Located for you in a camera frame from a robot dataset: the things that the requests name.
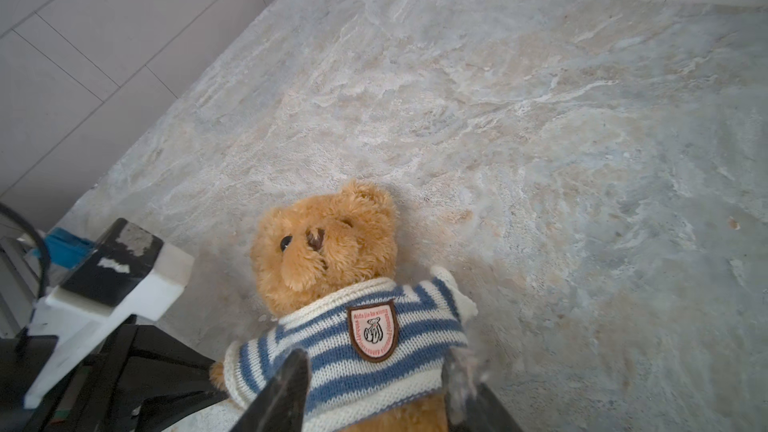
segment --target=teddy bear's face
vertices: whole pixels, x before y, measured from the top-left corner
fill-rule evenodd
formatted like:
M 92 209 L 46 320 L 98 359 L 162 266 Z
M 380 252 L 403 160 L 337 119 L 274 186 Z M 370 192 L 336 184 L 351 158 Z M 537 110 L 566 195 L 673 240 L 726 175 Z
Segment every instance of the teddy bear's face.
M 251 249 L 267 306 L 279 317 L 348 285 L 392 277 L 396 216 L 389 193 L 354 181 L 269 211 Z

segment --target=brown teddy bear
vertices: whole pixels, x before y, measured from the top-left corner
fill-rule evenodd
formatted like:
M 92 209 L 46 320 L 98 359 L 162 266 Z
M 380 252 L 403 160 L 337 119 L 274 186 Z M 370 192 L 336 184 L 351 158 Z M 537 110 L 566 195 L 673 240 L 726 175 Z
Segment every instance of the brown teddy bear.
M 395 275 L 397 210 L 386 191 L 352 181 L 339 193 L 274 208 L 251 249 L 256 286 L 280 318 L 233 344 L 211 369 L 246 407 L 294 348 L 310 355 L 303 430 L 447 430 L 440 369 L 466 345 L 477 313 L 444 268 L 412 288 Z

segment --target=knit sweater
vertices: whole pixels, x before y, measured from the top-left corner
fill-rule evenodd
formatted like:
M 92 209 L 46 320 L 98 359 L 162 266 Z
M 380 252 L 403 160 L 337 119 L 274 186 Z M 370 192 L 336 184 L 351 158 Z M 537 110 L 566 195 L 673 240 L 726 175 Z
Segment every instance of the knit sweater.
M 432 267 L 431 273 L 431 281 L 416 287 L 388 278 L 351 285 L 281 318 L 258 339 L 233 343 L 224 360 L 230 396 L 246 408 L 296 348 L 308 353 L 312 369 L 304 432 L 339 430 L 439 389 L 446 351 L 467 345 L 462 325 L 477 308 L 458 291 L 450 272 Z M 383 320 L 369 319 L 361 322 L 368 330 L 350 332 L 349 310 L 365 311 L 369 304 L 374 315 L 384 312 Z M 386 342 L 392 334 L 394 344 Z M 362 350 L 369 350 L 365 345 L 393 350 L 372 361 L 354 342 L 364 344 Z

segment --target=teddy bear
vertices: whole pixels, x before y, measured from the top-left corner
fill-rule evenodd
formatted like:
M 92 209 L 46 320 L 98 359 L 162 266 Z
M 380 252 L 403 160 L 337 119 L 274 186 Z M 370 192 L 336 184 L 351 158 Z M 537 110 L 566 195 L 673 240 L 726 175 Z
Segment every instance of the teddy bear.
M 229 346 L 214 385 L 246 408 L 303 348 L 305 432 L 447 430 L 442 358 L 467 345 L 462 326 L 477 309 L 442 267 L 415 287 L 393 281 L 397 218 L 387 191 L 355 180 L 268 211 L 251 260 L 277 326 Z

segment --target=black cable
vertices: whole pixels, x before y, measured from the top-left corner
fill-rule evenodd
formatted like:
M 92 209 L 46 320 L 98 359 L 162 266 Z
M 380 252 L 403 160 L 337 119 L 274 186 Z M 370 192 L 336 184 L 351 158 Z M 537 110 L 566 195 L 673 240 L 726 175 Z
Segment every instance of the black cable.
M 38 251 L 40 252 L 40 258 L 38 261 L 40 262 L 40 283 L 38 283 L 38 301 L 43 298 L 45 295 L 45 286 L 48 285 L 48 270 L 51 267 L 51 253 L 48 250 L 48 246 L 45 245 L 45 241 L 43 240 L 43 237 L 38 234 L 38 231 L 34 229 L 32 224 L 27 222 L 27 220 L 20 216 L 18 212 L 16 212 L 14 209 L 6 206 L 4 203 L 0 202 L 0 214 L 3 214 L 4 216 L 8 217 L 13 221 L 17 226 L 21 227 L 24 232 L 26 232 L 27 235 L 32 237 L 32 240 L 34 241 L 34 244 L 37 246 Z M 32 323 L 32 319 L 34 318 L 34 311 L 36 310 L 36 307 L 32 308 L 32 314 L 29 317 L 29 323 Z M 22 329 L 21 332 L 19 332 L 19 342 L 16 344 L 16 351 L 19 352 L 21 349 L 24 348 L 24 346 L 27 343 L 27 327 L 24 326 L 24 329 Z

